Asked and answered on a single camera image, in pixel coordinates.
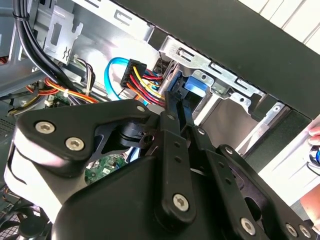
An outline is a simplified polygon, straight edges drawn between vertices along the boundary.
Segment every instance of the motherboard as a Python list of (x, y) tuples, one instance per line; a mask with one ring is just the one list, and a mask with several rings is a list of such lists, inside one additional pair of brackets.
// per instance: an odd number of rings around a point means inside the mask
[(89, 185), (92, 184), (110, 173), (118, 170), (126, 165), (125, 158), (122, 154), (112, 154), (97, 160), (86, 168), (85, 182)]

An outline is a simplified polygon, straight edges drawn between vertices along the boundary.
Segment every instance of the screw head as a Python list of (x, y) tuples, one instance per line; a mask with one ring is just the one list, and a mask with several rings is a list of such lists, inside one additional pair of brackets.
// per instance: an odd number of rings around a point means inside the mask
[(201, 135), (205, 135), (205, 134), (206, 134), (205, 130), (203, 130), (202, 128), (198, 128), (198, 132), (199, 132)]
[(298, 233), (297, 233), (297, 231), (294, 229), (293, 226), (291, 226), (289, 223), (287, 223), (285, 226), (286, 226), (286, 229), (289, 231), (289, 233), (291, 233), (292, 236), (298, 237)]
[(225, 147), (225, 150), (228, 154), (233, 154), (234, 152), (232, 151), (232, 149), (228, 146)]
[(35, 125), (35, 129), (42, 134), (52, 134), (56, 128), (48, 121), (40, 121)]
[(136, 107), (140, 112), (145, 112), (146, 110), (142, 106), (137, 106)]
[(181, 194), (176, 194), (173, 196), (173, 204), (182, 212), (186, 212), (189, 209), (188, 200)]
[(168, 118), (170, 118), (171, 120), (175, 120), (175, 117), (170, 114), (168, 114)]
[(252, 224), (251, 221), (249, 221), (249, 219), (243, 217), (243, 218), (241, 218), (240, 222), (241, 222), (243, 229), (248, 234), (250, 234), (251, 236), (254, 236), (256, 234), (255, 226)]
[(304, 226), (299, 225), (300, 231), (303, 233), (303, 235), (305, 235), (308, 239), (311, 238), (311, 234), (308, 231), (308, 229), (306, 229)]
[(85, 143), (80, 138), (70, 137), (65, 141), (65, 146), (71, 151), (81, 151), (85, 148)]

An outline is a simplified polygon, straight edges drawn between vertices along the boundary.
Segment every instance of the person's hand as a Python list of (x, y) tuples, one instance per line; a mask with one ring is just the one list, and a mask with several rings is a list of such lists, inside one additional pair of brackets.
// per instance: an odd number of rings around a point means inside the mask
[(311, 137), (309, 138), (309, 143), (311, 145), (320, 146), (320, 126), (317, 126), (309, 131)]

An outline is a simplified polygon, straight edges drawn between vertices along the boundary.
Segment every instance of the yellow wire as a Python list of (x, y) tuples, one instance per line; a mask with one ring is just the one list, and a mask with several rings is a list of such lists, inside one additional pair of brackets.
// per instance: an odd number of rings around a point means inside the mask
[[(65, 90), (62, 88), (62, 87), (60, 87), (60, 86), (58, 86), (58, 85), (55, 85), (55, 84), (52, 84), (50, 81), (46, 81), (47, 82), (47, 84), (50, 86), (50, 87), (52, 87), (52, 88), (54, 88), (54, 89), (57, 89), (57, 90), (59, 90), (60, 92), (64, 92)], [(89, 103), (91, 103), (91, 104), (94, 104), (95, 102), (94, 101), (92, 101), (91, 99), (91, 97), (87, 97), (87, 96), (85, 96), (85, 95), (82, 95), (82, 94), (77, 94), (76, 92), (73, 92), (73, 91), (68, 91), (68, 94), (69, 95), (72, 95), (72, 96), (75, 96), (75, 97), (78, 97), (78, 98), (81, 98), (81, 99), (83, 99), (83, 100), (86, 100), (86, 101), (88, 101)]]
[(156, 97), (158, 97), (158, 98), (162, 98), (162, 99), (163, 99), (163, 97), (162, 97), (159, 93), (157, 93), (156, 91), (152, 90), (150, 87), (147, 86), (147, 84), (143, 81), (143, 79), (142, 79), (141, 76), (139, 75), (136, 66), (133, 67), (133, 70), (134, 70), (135, 75), (136, 75), (137, 78), (139, 79), (140, 83), (142, 84), (142, 86), (144, 86), (144, 88), (145, 88), (149, 93), (151, 93), (152, 95), (154, 95), (154, 96), (156, 96)]
[[(30, 101), (28, 101), (23, 107), (26, 108), (28, 106), (30, 106), (36, 99), (38, 96), (34, 97), (33, 99), (31, 99)], [(13, 110), (11, 112), (9, 112), (10, 115), (16, 114), (18, 112), (18, 110)]]
[(151, 84), (152, 86), (155, 86), (155, 87), (160, 87), (159, 85), (157, 85), (157, 84), (154, 84), (153, 82), (151, 82), (150, 80), (147, 80), (147, 79), (144, 79), (143, 78), (143, 80), (146, 80), (146, 81), (148, 81), (148, 84)]

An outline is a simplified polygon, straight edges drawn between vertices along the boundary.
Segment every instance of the orange wire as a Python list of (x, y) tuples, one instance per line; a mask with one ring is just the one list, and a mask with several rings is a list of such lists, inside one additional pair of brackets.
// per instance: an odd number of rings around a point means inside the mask
[[(49, 78), (46, 78), (44, 82), (45, 82), (45, 84), (47, 84), (48, 86), (53, 87), (54, 89), (57, 89), (57, 90), (59, 90), (59, 91), (61, 91), (61, 92), (64, 92), (64, 91), (66, 90), (65, 88), (63, 88), (63, 87), (61, 87), (61, 86), (53, 83)], [(68, 94), (69, 94), (69, 95), (72, 95), (72, 96), (75, 96), (75, 97), (79, 97), (79, 98), (81, 98), (81, 99), (84, 99), (84, 100), (86, 100), (86, 101), (88, 101), (89, 103), (92, 103), (92, 104), (98, 103), (98, 101), (95, 100), (94, 98), (92, 98), (92, 97), (90, 97), (90, 96), (86, 96), (86, 95), (81, 94), (81, 93), (79, 93), (79, 92), (75, 92), (75, 91), (69, 90), (69, 91), (68, 91)]]
[[(30, 93), (34, 93), (34, 90), (32, 90), (30, 87), (26, 86), (25, 88), (28, 89)], [(38, 96), (48, 96), (48, 95), (57, 94), (58, 92), (59, 90), (57, 89), (40, 90)]]
[(132, 91), (134, 91), (140, 98), (145, 100), (148, 104), (151, 104), (148, 100), (146, 100), (139, 92), (137, 92), (129, 83), (126, 84), (128, 88), (130, 88)]

